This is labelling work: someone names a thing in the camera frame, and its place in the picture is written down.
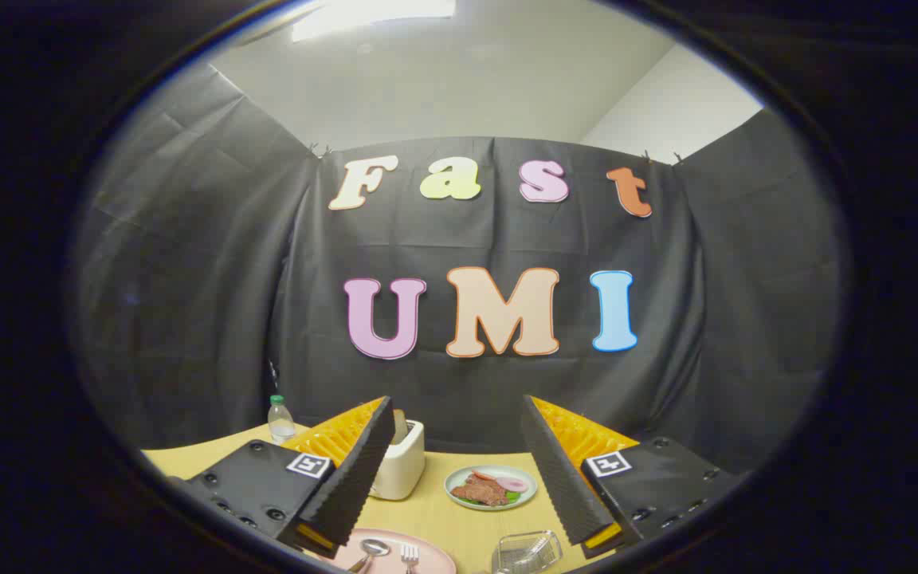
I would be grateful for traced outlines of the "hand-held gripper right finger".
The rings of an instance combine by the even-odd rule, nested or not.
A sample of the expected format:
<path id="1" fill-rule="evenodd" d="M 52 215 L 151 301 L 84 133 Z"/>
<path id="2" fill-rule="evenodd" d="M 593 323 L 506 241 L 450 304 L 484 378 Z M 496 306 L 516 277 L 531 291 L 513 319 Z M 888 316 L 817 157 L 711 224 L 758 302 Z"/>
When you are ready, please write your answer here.
<path id="1" fill-rule="evenodd" d="M 539 397 L 524 396 L 520 425 L 569 544 L 586 558 L 671 532 L 743 482 L 671 438 L 630 438 Z"/>

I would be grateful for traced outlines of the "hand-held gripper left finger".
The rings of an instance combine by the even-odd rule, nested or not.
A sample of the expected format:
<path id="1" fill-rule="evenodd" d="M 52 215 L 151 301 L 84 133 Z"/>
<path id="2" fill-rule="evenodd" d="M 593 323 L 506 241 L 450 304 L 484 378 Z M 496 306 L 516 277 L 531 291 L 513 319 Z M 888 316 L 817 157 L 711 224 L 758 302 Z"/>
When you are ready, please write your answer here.
<path id="1" fill-rule="evenodd" d="M 395 428 L 383 396 L 280 446 L 248 440 L 189 479 L 168 480 L 226 522 L 331 559 L 349 541 Z"/>

